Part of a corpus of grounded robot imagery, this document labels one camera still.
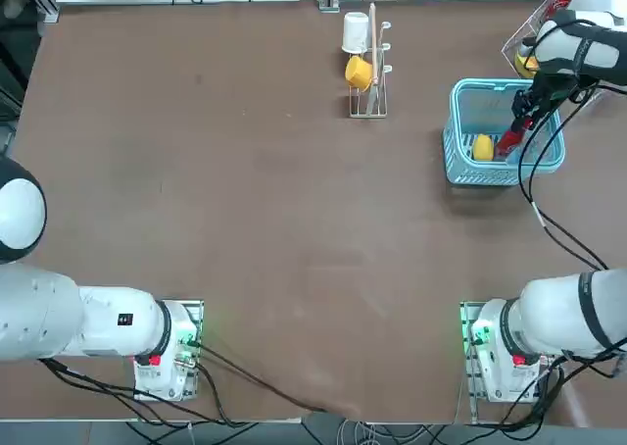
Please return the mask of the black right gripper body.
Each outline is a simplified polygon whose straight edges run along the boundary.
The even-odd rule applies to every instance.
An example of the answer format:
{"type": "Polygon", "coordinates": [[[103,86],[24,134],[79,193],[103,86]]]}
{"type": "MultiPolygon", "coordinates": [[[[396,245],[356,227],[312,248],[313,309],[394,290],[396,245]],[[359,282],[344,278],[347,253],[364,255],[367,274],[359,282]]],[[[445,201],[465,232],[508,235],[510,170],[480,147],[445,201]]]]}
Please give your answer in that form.
{"type": "Polygon", "coordinates": [[[576,88],[576,77],[572,74],[550,74],[537,71],[529,89],[533,105],[550,104],[567,98],[576,88]]]}

